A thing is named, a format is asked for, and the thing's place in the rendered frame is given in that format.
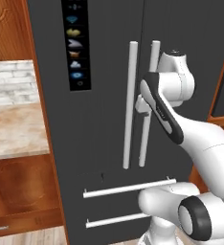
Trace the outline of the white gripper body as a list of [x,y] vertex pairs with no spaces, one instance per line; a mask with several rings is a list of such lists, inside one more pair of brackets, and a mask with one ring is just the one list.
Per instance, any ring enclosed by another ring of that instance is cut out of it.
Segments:
[[135,108],[138,113],[144,114],[146,116],[151,112],[150,106],[146,103],[142,95],[139,95],[135,104]]

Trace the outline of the dark grey fridge door with panel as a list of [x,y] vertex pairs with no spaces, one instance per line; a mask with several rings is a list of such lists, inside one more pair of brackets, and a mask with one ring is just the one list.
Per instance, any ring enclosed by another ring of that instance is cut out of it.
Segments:
[[60,175],[123,166],[129,43],[141,37],[144,0],[87,0],[92,88],[71,91],[61,0],[28,0]]

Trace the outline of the dark grey fridge drawer front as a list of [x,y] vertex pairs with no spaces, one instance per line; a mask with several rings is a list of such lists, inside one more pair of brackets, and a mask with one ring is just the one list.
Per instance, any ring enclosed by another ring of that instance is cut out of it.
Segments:
[[146,168],[118,170],[109,172],[69,175],[65,185],[60,188],[63,209],[66,217],[88,217],[99,219],[132,214],[139,211],[138,193],[141,189],[123,190],[112,194],[84,198],[85,191],[117,189],[128,186],[176,179],[188,182],[188,176],[178,171],[164,173]]
[[149,227],[150,217],[86,229],[87,219],[92,221],[114,218],[135,213],[116,214],[111,217],[87,217],[84,212],[69,214],[66,225],[70,245],[110,245],[139,238]]

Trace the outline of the plain dark grey fridge door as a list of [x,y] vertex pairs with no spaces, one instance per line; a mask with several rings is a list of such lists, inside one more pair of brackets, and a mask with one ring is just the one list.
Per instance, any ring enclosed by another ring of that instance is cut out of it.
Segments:
[[[193,97],[176,112],[205,121],[224,61],[224,0],[145,0],[140,78],[148,71],[150,44],[161,51],[179,49],[187,55],[195,81]],[[154,179],[188,180],[192,160],[166,135],[152,114],[144,171]]]

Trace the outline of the wooden fridge side panel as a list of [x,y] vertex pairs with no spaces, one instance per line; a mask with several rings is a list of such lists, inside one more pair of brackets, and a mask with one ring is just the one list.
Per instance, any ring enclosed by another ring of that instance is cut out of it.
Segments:
[[40,99],[40,104],[41,104],[41,109],[42,109],[42,114],[43,114],[43,120],[45,124],[45,131],[47,135],[48,146],[50,149],[51,164],[52,164],[52,169],[53,169],[55,183],[56,183],[56,193],[57,193],[58,204],[59,204],[60,213],[61,213],[61,220],[62,220],[63,227],[64,227],[66,243],[67,245],[70,245],[70,240],[69,240],[69,235],[68,235],[68,230],[67,230],[67,225],[66,225],[66,219],[64,216],[64,210],[63,210],[62,199],[61,199],[61,194],[60,194],[58,176],[56,172],[56,159],[55,159],[55,155],[53,152],[53,142],[52,142],[51,131],[49,127],[49,119],[48,119],[48,115],[46,111],[45,97],[43,94],[43,86],[42,86],[41,77],[39,74],[39,66],[38,66],[36,48],[35,48],[35,43],[34,43],[34,32],[33,32],[33,26],[32,26],[32,21],[30,17],[29,4],[28,4],[28,0],[20,0],[20,2],[23,6],[23,15],[24,15],[25,24],[27,27],[27,34],[28,34],[28,38],[29,38],[29,42],[31,46],[30,48],[31,56],[32,56],[32,60],[34,63],[34,72],[35,72],[35,77],[36,77],[36,82],[37,82],[38,94],[39,94],[39,99]]

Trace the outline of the wooden base cupboard door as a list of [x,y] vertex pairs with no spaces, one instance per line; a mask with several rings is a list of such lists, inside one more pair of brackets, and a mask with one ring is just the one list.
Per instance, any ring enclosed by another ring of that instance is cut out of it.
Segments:
[[0,216],[58,206],[49,154],[0,160]]

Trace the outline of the wooden base drawer front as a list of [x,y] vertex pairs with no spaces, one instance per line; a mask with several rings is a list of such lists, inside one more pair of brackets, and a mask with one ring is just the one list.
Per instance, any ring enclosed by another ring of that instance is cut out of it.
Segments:
[[21,212],[0,217],[0,227],[9,226],[7,230],[0,231],[0,236],[26,233],[62,225],[60,208]]

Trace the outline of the carved wooden wall cupboard door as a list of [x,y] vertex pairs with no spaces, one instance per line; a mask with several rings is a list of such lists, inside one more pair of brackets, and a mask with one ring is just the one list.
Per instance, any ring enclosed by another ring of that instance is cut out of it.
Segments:
[[0,0],[0,61],[32,58],[26,0]]

